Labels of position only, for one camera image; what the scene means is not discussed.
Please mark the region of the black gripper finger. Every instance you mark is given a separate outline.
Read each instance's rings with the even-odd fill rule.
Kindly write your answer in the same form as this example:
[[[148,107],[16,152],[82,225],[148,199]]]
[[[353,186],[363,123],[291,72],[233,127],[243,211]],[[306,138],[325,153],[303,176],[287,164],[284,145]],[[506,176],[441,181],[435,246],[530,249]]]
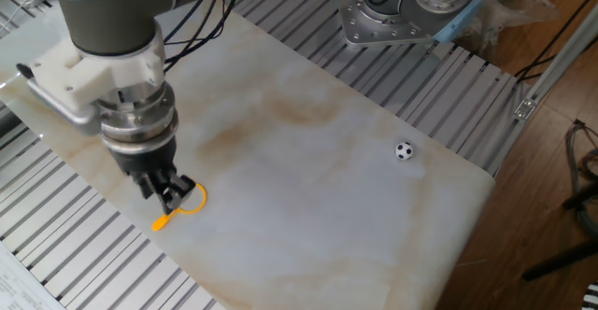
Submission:
[[[153,172],[133,172],[133,181],[141,190],[141,195],[144,199],[155,195],[161,195],[161,175],[157,171]]]
[[[161,172],[157,176],[156,194],[165,215],[170,215],[181,207],[195,187],[195,182],[188,176],[179,176],[176,172]]]

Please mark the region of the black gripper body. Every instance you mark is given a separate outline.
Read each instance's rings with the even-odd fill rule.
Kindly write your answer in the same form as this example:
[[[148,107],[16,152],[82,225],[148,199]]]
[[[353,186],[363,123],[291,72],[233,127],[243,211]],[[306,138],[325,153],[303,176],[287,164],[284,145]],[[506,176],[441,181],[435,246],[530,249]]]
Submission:
[[[177,173],[174,164],[177,142],[174,136],[167,140],[154,139],[139,144],[110,146],[109,151],[127,176],[160,174],[170,177]]]

